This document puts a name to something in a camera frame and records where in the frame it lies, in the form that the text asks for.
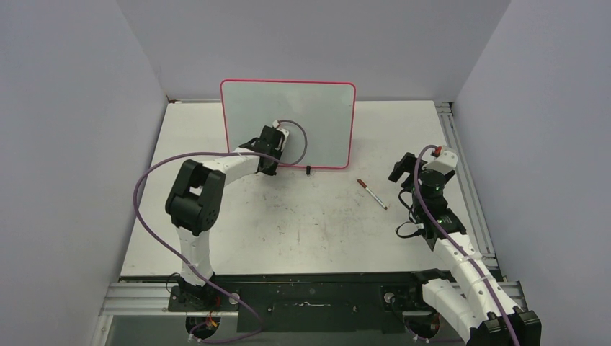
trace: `whiteboard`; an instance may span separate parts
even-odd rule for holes
[[[308,150],[298,167],[346,168],[350,161],[356,87],[336,81],[266,81],[226,79],[220,84],[227,149],[233,151],[274,120],[294,120],[305,129]],[[305,141],[290,131],[283,162],[301,156]]]

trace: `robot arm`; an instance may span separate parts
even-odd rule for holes
[[[186,160],[177,175],[166,212],[176,226],[180,238],[180,252],[191,266],[207,279],[214,274],[210,264],[210,228],[220,213],[220,202],[226,185],[246,176],[262,172],[275,175],[278,163],[251,155],[260,153],[280,159],[289,132],[284,128],[265,126],[260,137],[240,146],[232,156],[202,163]],[[199,289],[205,282],[183,263],[181,277],[191,289]]]
[[[422,299],[426,304],[437,310],[452,325],[467,345],[508,345],[510,338],[501,311],[509,317],[521,345],[539,345],[541,323],[533,311],[522,311],[492,277],[486,269],[481,254],[471,243],[464,225],[447,207],[443,197],[445,184],[455,175],[458,164],[457,153],[446,146],[438,147],[433,156],[434,161],[421,161],[416,167],[416,157],[405,154],[394,166],[388,178],[397,182],[401,175],[408,172],[410,176],[401,184],[403,191],[412,192],[413,204],[411,212],[415,222],[420,225],[420,234],[427,241],[431,250],[450,268],[452,276],[464,292],[464,297],[456,293],[450,281],[439,271],[427,271],[420,275],[422,283]],[[448,236],[465,252],[460,251],[432,223],[429,216],[416,198],[414,178],[416,170],[419,173],[419,190],[427,209],[443,227]],[[479,266],[481,275],[474,265]],[[486,287],[485,280],[495,292],[492,296]]]

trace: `black bracket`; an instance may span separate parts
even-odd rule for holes
[[[202,188],[200,195],[191,188]],[[166,213],[177,227],[188,229],[199,236],[213,226],[220,211],[220,200],[225,187],[225,174],[203,164],[183,162],[166,201]]]
[[[246,148],[257,153],[269,155],[275,159],[280,159],[282,156],[282,145],[285,136],[282,131],[275,128],[264,126],[261,135],[258,138],[253,138],[250,141],[242,144],[240,148]],[[257,172],[267,175],[276,175],[278,163],[266,158],[259,159],[259,167]]]

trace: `red marker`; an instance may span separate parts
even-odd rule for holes
[[[359,184],[361,184],[361,186],[363,186],[363,188],[367,190],[371,197],[373,197],[382,206],[382,208],[384,208],[385,210],[388,209],[388,207],[384,205],[384,203],[382,203],[382,200],[378,196],[376,196],[375,193],[373,193],[373,191],[369,187],[367,187],[367,184],[365,184],[365,182],[363,182],[361,179],[357,179],[357,182],[359,182]]]

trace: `gray wall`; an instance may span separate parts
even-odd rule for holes
[[[0,344],[89,344],[164,108],[115,1],[0,1]]]
[[[172,98],[218,99],[233,77],[454,100],[509,0],[117,2]]]
[[[454,111],[544,345],[611,345],[611,1],[513,0]]]

